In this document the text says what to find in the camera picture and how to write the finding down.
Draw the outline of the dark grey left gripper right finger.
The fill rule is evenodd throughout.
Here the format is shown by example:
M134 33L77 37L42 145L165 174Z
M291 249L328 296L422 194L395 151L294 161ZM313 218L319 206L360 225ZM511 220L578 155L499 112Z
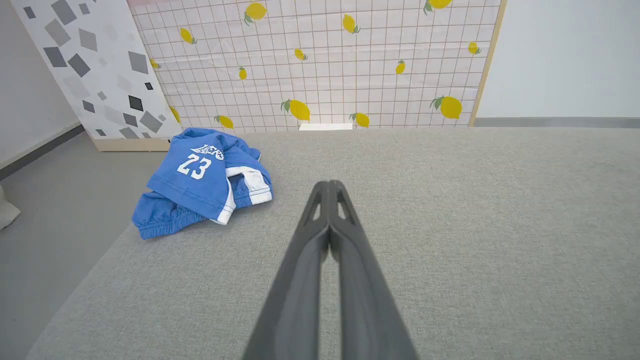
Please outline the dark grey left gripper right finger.
M329 182L329 244L339 266L342 360L419 360L345 185Z

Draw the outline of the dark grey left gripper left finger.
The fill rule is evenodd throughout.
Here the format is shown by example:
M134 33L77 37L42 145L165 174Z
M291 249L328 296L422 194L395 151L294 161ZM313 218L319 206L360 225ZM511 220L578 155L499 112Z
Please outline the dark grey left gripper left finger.
M326 194L318 182L294 230L242 360L318 360L322 263L329 246Z

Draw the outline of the blue basketball shorts white trim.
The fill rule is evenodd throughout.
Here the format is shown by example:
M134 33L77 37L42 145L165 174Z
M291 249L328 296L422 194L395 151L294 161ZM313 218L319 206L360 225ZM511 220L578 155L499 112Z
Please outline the blue basketball shorts white trim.
M244 139L214 129L189 127L174 136L135 206L140 237L172 235L201 221L226 225L238 208L270 202L272 180L260 159Z

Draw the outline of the grey fabric sofa cushion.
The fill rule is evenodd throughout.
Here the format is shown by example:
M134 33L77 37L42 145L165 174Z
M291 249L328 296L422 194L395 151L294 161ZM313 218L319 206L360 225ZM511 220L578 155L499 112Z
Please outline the grey fabric sofa cushion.
M640 130L244 135L274 199L117 239L28 360L240 360L313 186L343 182L420 360L640 360Z

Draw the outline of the grey terrazzo pattern panel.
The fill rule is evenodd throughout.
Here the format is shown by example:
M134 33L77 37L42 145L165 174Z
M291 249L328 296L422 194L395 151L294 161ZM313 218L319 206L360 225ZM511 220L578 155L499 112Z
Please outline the grey terrazzo pattern panel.
M9 0L101 152L166 152L181 126L129 0Z

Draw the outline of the off-white soft cushion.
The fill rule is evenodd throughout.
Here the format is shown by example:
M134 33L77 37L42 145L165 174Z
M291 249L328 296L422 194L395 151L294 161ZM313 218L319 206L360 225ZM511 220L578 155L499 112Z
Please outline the off-white soft cushion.
M21 214L21 210L7 200L5 191L0 184L0 231L11 225Z

